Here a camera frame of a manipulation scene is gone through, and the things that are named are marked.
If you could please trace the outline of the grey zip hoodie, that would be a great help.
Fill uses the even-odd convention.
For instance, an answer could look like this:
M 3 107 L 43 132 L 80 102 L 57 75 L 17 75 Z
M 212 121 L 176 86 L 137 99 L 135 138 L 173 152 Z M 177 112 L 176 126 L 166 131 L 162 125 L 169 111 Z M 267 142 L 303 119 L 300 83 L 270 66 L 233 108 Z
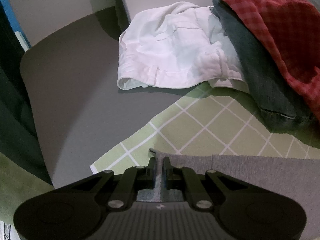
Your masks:
M 305 209 L 319 209 L 319 160 L 236 155 L 183 156 L 151 149 L 160 164 L 190 167 L 199 174 L 217 170 L 299 202 Z

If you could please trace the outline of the green cloth at edge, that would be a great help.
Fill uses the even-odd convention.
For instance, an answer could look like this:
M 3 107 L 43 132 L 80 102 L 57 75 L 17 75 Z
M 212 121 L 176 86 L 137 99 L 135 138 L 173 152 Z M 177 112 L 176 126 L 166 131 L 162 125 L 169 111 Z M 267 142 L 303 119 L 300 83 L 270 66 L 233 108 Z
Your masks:
M 52 191 L 54 187 L 27 172 L 1 154 L 1 221 L 13 224 L 16 209 L 26 200 Z

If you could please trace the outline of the green grid cutting mat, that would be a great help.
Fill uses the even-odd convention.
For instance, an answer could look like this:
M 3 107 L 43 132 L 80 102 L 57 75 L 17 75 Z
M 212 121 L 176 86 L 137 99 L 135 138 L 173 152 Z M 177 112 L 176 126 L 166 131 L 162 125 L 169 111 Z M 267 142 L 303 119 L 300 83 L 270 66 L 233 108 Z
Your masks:
M 150 148 L 192 156 L 318 159 L 319 126 L 273 131 L 264 125 L 248 94 L 203 83 L 108 150 L 90 166 L 91 171 L 121 174 L 129 167 L 146 165 Z

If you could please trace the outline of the blue denim jeans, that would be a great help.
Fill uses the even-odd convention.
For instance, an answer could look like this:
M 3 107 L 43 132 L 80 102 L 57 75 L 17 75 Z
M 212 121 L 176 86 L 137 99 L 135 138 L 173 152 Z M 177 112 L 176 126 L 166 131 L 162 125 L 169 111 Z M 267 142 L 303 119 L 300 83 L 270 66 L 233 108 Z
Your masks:
M 304 99 L 282 77 L 272 56 L 222 0 L 212 0 L 212 13 L 219 18 L 242 66 L 249 93 L 264 125 L 274 131 L 304 128 L 314 119 Z

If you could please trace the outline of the white garment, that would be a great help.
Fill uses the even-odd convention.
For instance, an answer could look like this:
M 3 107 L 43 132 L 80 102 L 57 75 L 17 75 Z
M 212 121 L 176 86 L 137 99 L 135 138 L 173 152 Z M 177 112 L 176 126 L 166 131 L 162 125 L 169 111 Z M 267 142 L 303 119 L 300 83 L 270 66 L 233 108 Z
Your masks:
M 177 2 L 144 10 L 120 35 L 118 88 L 185 89 L 204 81 L 249 92 L 235 48 L 210 7 Z

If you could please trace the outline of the red checked garment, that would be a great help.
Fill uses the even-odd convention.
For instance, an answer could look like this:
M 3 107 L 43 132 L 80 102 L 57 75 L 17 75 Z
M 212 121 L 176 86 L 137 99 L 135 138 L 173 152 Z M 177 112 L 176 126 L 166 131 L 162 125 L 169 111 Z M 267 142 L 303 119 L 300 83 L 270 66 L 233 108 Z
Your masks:
M 319 117 L 319 11 L 307 0 L 222 0 Z

